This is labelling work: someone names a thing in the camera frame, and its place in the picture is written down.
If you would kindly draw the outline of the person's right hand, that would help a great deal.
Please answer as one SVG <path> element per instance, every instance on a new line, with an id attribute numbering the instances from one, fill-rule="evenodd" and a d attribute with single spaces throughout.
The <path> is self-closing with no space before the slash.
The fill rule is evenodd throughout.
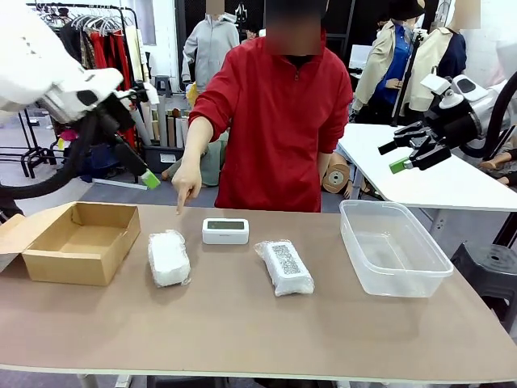
<path id="1" fill-rule="evenodd" d="M 177 214 L 181 214 L 188 201 L 195 199 L 202 188 L 200 164 L 183 162 L 171 180 L 177 192 Z"/>

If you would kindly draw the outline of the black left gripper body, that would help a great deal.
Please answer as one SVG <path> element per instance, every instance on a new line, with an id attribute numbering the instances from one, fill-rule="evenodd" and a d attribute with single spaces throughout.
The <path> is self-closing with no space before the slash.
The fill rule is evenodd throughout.
<path id="1" fill-rule="evenodd" d="M 124 105 L 124 99 L 112 92 L 95 109 L 99 127 L 108 139 L 116 136 L 125 140 L 135 138 L 135 121 L 131 115 L 131 108 Z"/>

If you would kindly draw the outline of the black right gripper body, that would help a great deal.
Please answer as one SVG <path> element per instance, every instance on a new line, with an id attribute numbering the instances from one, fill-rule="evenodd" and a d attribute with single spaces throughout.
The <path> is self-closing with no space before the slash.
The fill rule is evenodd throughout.
<path id="1" fill-rule="evenodd" d="M 424 113 L 424 122 L 433 138 L 443 144 L 466 144 L 481 134 L 479 120 L 469 103 L 451 108 L 435 105 Z"/>

